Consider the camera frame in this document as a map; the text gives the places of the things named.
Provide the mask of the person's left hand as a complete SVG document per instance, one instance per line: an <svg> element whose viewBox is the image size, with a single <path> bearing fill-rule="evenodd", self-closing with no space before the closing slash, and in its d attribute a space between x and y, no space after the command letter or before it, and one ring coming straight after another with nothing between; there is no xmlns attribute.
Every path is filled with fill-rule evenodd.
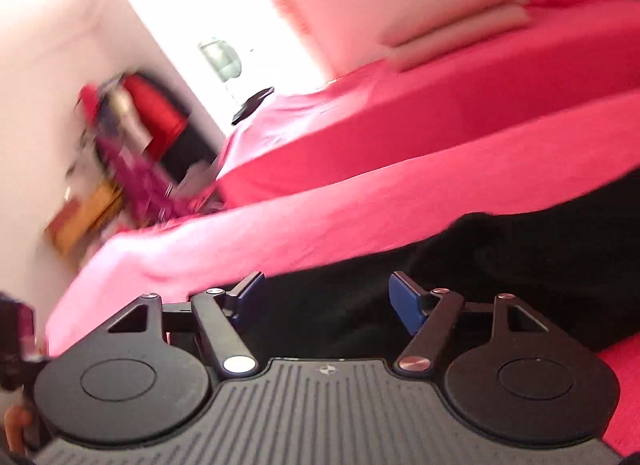
<svg viewBox="0 0 640 465"><path fill-rule="evenodd" d="M19 455L26 454L24 432L32 425L32 413L21 405L12 405L4 415L4 432L9 450Z"/></svg>

